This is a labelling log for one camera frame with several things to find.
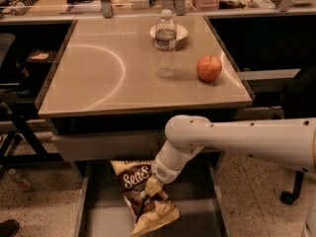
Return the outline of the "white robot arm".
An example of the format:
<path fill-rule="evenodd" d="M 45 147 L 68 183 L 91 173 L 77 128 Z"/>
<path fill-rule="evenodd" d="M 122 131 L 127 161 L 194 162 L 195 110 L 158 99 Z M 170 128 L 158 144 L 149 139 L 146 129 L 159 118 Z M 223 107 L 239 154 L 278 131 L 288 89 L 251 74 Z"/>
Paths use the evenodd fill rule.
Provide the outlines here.
<path fill-rule="evenodd" d="M 293 191 L 281 198 L 299 197 L 304 175 L 316 173 L 316 118 L 212 122 L 179 115 L 165 125 L 166 141 L 151 165 L 145 192 L 153 197 L 174 182 L 183 168 L 205 147 L 248 154 L 296 171 Z"/>

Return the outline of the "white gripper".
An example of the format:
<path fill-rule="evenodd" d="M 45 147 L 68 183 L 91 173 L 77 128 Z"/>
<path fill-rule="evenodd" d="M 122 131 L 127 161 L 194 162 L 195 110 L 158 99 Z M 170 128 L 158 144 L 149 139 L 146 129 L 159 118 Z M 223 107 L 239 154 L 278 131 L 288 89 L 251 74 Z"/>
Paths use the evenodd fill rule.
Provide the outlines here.
<path fill-rule="evenodd" d="M 151 165 L 152 175 L 145 185 L 145 192 L 152 198 L 158 194 L 163 184 L 173 183 L 182 171 L 182 160 L 179 157 L 156 156 Z"/>

